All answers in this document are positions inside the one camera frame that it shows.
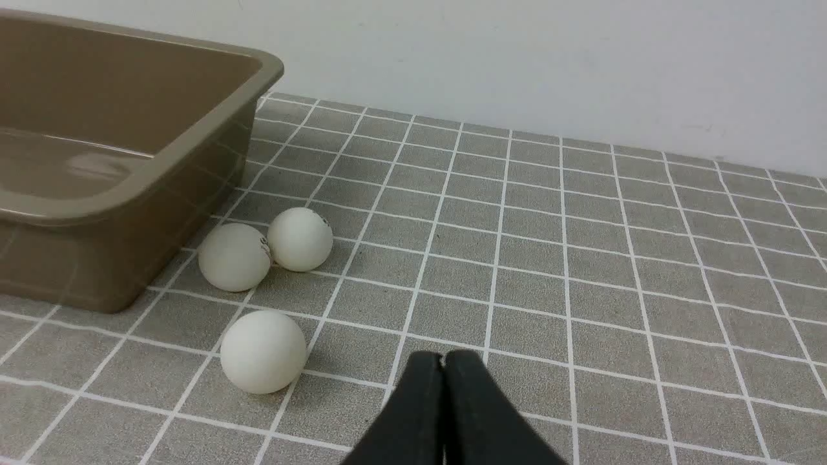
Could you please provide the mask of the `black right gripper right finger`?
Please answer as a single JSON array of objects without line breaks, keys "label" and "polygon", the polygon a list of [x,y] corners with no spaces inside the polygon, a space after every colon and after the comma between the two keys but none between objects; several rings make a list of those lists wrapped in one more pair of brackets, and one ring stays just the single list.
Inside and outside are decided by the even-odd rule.
[{"label": "black right gripper right finger", "polygon": [[471,350],[449,351],[447,464],[565,464],[517,412]]}]

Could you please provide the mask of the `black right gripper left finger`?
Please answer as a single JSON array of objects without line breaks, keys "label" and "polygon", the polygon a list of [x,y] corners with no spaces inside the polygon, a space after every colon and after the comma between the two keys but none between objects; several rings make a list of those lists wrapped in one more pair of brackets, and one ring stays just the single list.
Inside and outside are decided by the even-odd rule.
[{"label": "black right gripper left finger", "polygon": [[344,464],[441,464],[441,356],[414,351],[380,414]]}]

